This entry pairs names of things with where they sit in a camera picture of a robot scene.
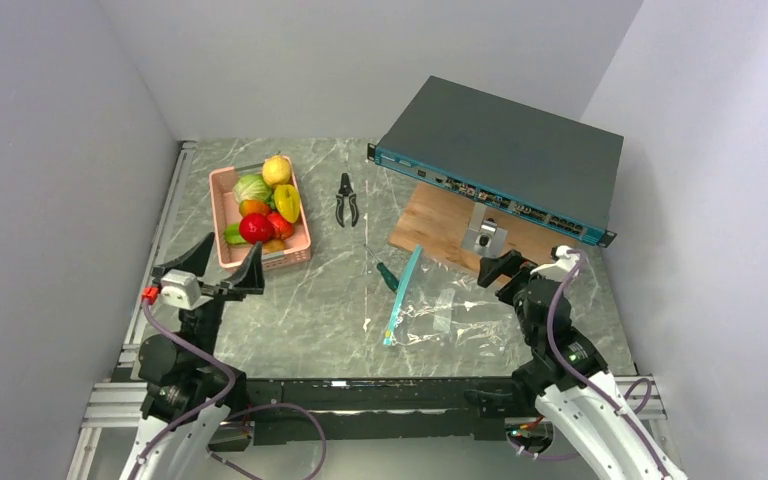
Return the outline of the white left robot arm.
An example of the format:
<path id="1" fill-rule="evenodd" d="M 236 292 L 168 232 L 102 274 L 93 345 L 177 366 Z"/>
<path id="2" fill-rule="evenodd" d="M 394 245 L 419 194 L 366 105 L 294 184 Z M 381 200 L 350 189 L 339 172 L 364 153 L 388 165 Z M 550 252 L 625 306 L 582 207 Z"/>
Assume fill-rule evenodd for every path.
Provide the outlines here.
<path id="1" fill-rule="evenodd" d="M 224 420 L 247 406 L 244 372 L 214 355 L 225 307 L 265 289 L 262 245 L 216 284 L 203 280 L 215 243 L 207 234 L 173 260 L 155 265 L 140 308 L 156 332 L 138 349 L 137 376 L 146 383 L 137 436 L 124 479 L 182 479 Z"/>

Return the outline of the green cabbage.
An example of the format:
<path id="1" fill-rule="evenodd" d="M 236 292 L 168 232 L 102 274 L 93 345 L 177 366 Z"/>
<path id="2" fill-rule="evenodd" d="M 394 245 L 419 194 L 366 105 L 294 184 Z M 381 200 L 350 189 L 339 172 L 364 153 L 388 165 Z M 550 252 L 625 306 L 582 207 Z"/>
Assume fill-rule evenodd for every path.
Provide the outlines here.
<path id="1" fill-rule="evenodd" d="M 232 187 L 232 194 L 237 204 L 246 200 L 267 203 L 272 193 L 273 188 L 269 186 L 260 174 L 242 175 Z"/>

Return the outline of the clear zip top bag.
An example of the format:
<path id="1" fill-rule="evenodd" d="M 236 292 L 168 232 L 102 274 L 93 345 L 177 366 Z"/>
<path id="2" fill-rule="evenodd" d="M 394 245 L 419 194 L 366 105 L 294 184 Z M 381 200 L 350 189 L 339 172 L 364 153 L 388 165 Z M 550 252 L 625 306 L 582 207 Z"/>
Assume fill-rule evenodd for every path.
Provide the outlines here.
<path id="1" fill-rule="evenodd" d="M 401 274 L 383 344 L 456 348 L 473 345 L 494 356 L 519 340 L 511 307 L 480 287 L 477 274 L 438 261 L 418 246 Z"/>

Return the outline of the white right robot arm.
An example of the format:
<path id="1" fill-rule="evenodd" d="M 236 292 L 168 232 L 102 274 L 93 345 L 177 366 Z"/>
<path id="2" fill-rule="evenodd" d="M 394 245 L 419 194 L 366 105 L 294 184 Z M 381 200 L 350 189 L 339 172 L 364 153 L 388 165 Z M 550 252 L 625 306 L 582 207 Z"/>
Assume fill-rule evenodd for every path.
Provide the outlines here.
<path id="1" fill-rule="evenodd" d="M 538 413 L 567 438 L 601 479 L 684 479 L 629 405 L 607 362 L 572 323 L 566 288 L 587 255 L 558 246 L 549 264 L 534 265 L 510 250 L 480 261 L 477 283 L 508 282 L 496 298 L 513 308 L 532 358 L 511 375 L 511 401 Z"/>

